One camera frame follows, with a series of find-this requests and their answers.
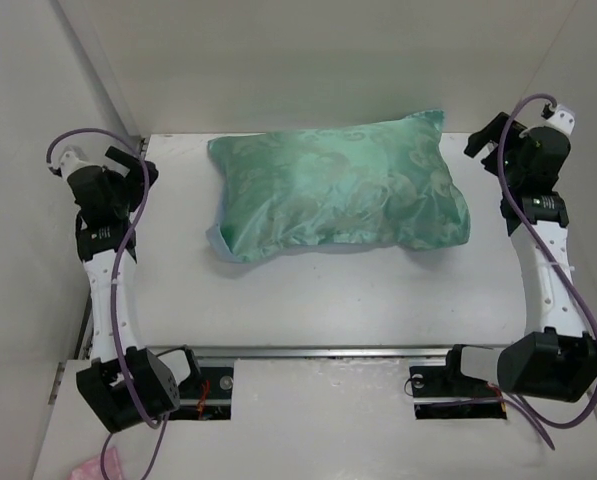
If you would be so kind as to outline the light blue pillowcase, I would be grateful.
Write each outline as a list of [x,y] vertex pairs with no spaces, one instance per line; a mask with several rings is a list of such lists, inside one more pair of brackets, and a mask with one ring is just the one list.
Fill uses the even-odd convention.
[[321,245],[428,251],[466,244],[470,212],[440,151],[444,120],[433,109],[210,140],[208,157],[224,185],[209,244],[234,263]]

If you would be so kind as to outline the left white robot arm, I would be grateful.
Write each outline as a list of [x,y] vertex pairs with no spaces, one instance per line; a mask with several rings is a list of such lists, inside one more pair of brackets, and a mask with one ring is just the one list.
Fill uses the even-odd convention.
[[92,302],[91,364],[77,373],[77,389],[107,431],[118,433],[140,423],[158,427],[179,409],[181,396],[200,389],[203,377],[189,347],[156,354],[139,333],[132,223],[159,172],[116,147],[105,155],[124,170],[95,164],[75,146],[65,148],[59,165],[79,208],[77,253]]

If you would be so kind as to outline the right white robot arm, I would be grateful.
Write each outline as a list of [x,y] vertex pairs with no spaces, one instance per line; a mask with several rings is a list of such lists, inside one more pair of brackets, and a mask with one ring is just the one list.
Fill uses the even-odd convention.
[[504,349],[454,346],[441,370],[452,393],[465,393],[478,380],[511,394],[576,402],[597,378],[597,343],[565,286],[572,277],[569,218],[554,189],[571,151],[573,126],[573,115],[563,108],[530,128],[501,112],[468,139],[469,157],[491,148],[482,164],[509,190],[501,214],[521,268],[526,328]]

